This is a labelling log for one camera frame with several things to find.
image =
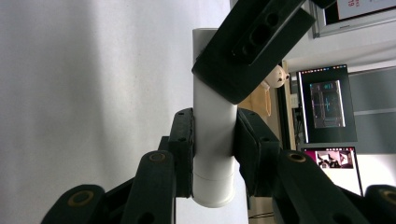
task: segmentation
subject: white figurine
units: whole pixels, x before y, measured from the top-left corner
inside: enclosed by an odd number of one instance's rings
[[[283,68],[277,65],[270,74],[262,81],[262,86],[268,91],[270,88],[279,88],[283,86],[290,77]]]

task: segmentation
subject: screen display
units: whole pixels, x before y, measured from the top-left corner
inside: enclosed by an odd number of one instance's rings
[[[343,189],[362,195],[358,161],[354,147],[302,148],[330,180]]]
[[[335,24],[396,9],[393,0],[337,0],[324,9],[326,24]]]
[[[297,72],[306,143],[356,142],[345,64]]]
[[[345,127],[340,80],[310,84],[315,128]]]

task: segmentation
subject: small figurine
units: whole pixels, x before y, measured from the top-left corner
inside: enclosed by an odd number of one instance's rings
[[[279,88],[290,77],[277,65],[262,83],[238,106],[258,113],[262,118],[271,116],[270,88]]]
[[[283,70],[283,68],[277,65],[270,74],[262,81],[261,85],[266,89],[269,90],[272,88],[279,88],[285,84],[285,81],[288,80],[290,77],[289,74]]]

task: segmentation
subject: computer screen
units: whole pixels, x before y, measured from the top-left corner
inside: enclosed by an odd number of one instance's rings
[[[306,143],[356,142],[345,64],[297,72]]]
[[[302,152],[312,158],[335,185],[362,196],[354,147],[307,147],[302,148]]]

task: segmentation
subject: white tube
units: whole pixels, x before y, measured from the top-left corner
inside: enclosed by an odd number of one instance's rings
[[[194,60],[216,30],[194,30]],[[236,105],[193,79],[195,157],[193,199],[205,207],[221,207],[233,199],[233,130]]]

